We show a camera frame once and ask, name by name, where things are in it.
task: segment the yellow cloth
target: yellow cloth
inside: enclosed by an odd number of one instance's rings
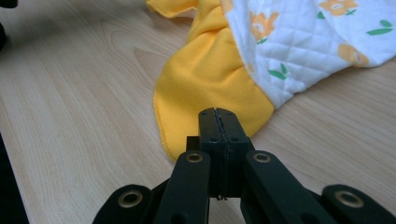
[[[274,107],[246,70],[219,0],[148,0],[167,18],[196,7],[187,44],[166,63],[154,91],[154,108],[166,153],[173,160],[198,135],[198,113],[209,107],[233,111],[248,136]]]

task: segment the wooden table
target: wooden table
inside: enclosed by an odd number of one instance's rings
[[[0,131],[31,223],[91,223],[115,189],[170,176],[152,93],[190,19],[136,0],[31,0],[0,8],[0,21]],[[347,184],[395,214],[395,71],[393,59],[320,81],[253,144],[314,192]],[[209,221],[243,223],[238,200],[211,201]]]

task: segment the black object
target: black object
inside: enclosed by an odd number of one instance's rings
[[[29,223],[0,134],[0,223]]]
[[[153,190],[118,189],[93,223],[203,224],[209,197],[240,198],[246,223],[396,223],[351,187],[329,186],[321,196],[305,189],[275,155],[254,149],[233,112],[219,108],[199,114],[199,136],[187,138],[168,180]]]
[[[18,5],[18,0],[0,0],[0,7],[14,8]],[[0,51],[6,43],[6,32],[0,22]]]

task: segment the baby blanket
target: baby blanket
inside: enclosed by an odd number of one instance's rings
[[[154,107],[167,154],[198,135],[208,107],[253,135],[292,95],[348,66],[396,54],[396,1],[148,0],[167,18],[196,10],[187,44],[165,65]]]

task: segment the white quilted fabric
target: white quilted fabric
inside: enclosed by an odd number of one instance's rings
[[[396,54],[394,0],[224,2],[242,60],[276,108],[340,69]]]

